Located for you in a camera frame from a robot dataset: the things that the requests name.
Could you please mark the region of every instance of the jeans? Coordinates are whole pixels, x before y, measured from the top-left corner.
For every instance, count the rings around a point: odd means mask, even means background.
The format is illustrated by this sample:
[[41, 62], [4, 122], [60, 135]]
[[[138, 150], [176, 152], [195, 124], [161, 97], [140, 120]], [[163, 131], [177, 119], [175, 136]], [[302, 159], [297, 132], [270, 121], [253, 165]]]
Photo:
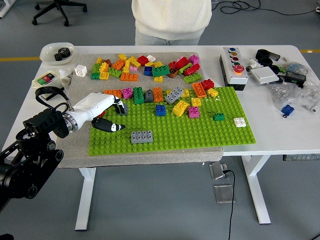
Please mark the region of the jeans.
[[155, 36], [148, 36], [135, 30], [136, 46], [159, 46], [159, 45], [198, 45], [200, 37], [196, 39], [166, 40]]

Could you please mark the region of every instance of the white sweater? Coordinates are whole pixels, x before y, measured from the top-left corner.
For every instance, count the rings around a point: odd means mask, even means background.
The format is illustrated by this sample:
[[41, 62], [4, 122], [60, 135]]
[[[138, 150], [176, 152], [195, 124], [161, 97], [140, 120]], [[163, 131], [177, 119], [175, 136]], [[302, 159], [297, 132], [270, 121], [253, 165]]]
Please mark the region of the white sweater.
[[136, 29], [166, 40], [196, 39], [208, 26], [211, 0], [132, 0]]

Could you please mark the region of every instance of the gray floor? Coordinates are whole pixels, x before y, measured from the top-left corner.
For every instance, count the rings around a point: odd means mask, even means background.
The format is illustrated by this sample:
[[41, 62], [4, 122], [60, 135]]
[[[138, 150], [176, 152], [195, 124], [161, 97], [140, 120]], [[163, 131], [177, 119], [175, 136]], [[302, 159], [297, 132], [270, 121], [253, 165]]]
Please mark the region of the gray floor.
[[[258, 1], [248, 1], [257, 6]], [[31, 24], [35, 0], [17, 0], [0, 19], [0, 58], [37, 57], [49, 43], [134, 45], [130, 0], [87, 0], [88, 12], [65, 7], [70, 27], [51, 11]], [[283, 13], [316, 9], [316, 0], [262, 1]], [[294, 45], [320, 49], [320, 14], [284, 16], [265, 10], [223, 14], [216, 9], [200, 45]], [[320, 78], [320, 53], [304, 53]], [[0, 146], [41, 62], [0, 62]], [[236, 175], [231, 239], [308, 240], [320, 233], [320, 162], [283, 162], [272, 156], [258, 173], [271, 219], [259, 225], [239, 157], [223, 157]], [[57, 169], [33, 200], [13, 199], [0, 214], [0, 234], [25, 239], [222, 240], [230, 204], [217, 204], [208, 163], [98, 168], [88, 230], [74, 231], [82, 189], [77, 169]]]

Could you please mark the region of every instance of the green baseplate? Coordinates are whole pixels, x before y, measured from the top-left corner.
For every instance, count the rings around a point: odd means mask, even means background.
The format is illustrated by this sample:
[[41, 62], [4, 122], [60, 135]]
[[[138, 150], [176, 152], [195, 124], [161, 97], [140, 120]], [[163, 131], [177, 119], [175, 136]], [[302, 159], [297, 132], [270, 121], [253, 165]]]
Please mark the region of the green baseplate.
[[[215, 87], [219, 95], [207, 95], [201, 98], [200, 117], [189, 118], [188, 111], [181, 117], [172, 113], [180, 101], [191, 105], [191, 98], [196, 98], [194, 90], [189, 90], [190, 97], [180, 98], [173, 105], [167, 102], [134, 104], [132, 99], [123, 99], [128, 105], [128, 115], [117, 115], [110, 107], [104, 118], [117, 124], [124, 124], [125, 129], [109, 133], [91, 128], [89, 155], [110, 155], [141, 153], [165, 150], [181, 150], [256, 143], [244, 110], [233, 87]], [[162, 89], [163, 99], [166, 91]], [[156, 105], [165, 105], [166, 116], [156, 116]], [[224, 113], [225, 119], [214, 121], [215, 113]], [[244, 118], [246, 127], [236, 127], [234, 118]], [[153, 142], [131, 143], [131, 132], [149, 131], [153, 133]]]

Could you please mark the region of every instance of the table leg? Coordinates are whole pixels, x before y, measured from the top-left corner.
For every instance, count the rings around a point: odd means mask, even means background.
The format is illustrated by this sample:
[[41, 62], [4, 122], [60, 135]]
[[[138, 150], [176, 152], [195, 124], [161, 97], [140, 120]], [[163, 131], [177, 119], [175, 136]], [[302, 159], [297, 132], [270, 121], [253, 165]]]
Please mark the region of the table leg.
[[79, 168], [84, 177], [78, 217], [76, 219], [75, 230], [87, 230], [92, 192], [94, 189], [96, 168]]
[[270, 155], [241, 156], [246, 177], [248, 179], [255, 211], [260, 224], [270, 224], [268, 210], [259, 185], [257, 173], [266, 163]]
[[11, 6], [15, 3], [16, 0], [4, 0], [5, 6], [0, 11], [0, 19], [4, 17], [4, 15], [9, 11]]

